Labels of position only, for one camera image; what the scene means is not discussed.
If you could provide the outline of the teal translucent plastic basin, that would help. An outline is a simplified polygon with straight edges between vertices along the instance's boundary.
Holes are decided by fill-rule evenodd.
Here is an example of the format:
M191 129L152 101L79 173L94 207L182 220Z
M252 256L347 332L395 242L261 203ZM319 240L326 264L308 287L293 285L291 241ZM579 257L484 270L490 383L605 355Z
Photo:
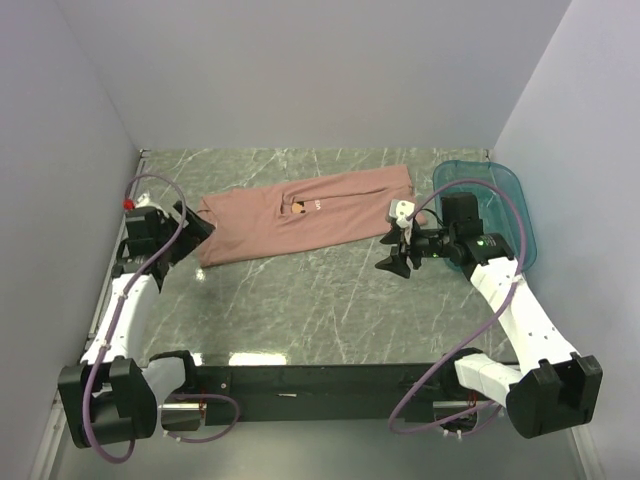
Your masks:
M526 255L524 257L522 272L526 272L537 258L537 246L519 179L509 168L499 163L449 160L435 168L432 175L432 183L434 189L437 190L445 184L469 178L493 184L503 191L514 203L524 226ZM513 211L502 196L487 187L477 184L464 184L451 187L440 194L434 201L435 210L441 220L444 219L442 199L445 195L454 192L473 193L478 200L478 212L480 218L483 220L484 231L501 234L509 243L514 253L517 256L520 255L521 231Z

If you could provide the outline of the pink t-shirt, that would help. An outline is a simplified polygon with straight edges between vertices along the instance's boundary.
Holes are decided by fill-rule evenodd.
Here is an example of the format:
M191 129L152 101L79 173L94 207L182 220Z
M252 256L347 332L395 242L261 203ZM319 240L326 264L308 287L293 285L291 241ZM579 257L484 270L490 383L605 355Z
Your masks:
M197 214L214 232L198 248L200 266L384 235L394 199L416 200L409 169L402 164L205 195Z

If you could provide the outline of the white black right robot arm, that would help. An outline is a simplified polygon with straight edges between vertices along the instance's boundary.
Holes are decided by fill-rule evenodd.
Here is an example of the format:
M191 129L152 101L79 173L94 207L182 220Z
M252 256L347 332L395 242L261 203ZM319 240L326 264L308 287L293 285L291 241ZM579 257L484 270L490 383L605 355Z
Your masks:
M377 269L408 278L426 258L449 260L492 309L490 321L500 324L518 365L494 361L462 341L415 381L391 416L397 418L427 381L439 376L444 395L460 399L470 390L481 394L504 408L515 430L527 439L589 423L602 367L594 356L581 355L552 323L507 240L485 232L476 196L445 196L438 229L421 228L417 213L413 203L392 200L391 229L381 240L391 252Z

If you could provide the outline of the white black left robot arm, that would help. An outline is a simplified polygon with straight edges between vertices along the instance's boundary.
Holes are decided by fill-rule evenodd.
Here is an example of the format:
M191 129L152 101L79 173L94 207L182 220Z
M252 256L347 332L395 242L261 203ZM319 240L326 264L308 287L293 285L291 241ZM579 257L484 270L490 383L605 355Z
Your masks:
M149 438L167 397L186 402L199 392L200 378L187 350L157 354L145 368L135 361L144 324L170 269L215 230L183 202L173 208L169 214L149 200L126 203L126 236L111 267L106 312L79 362L58 377L78 448Z

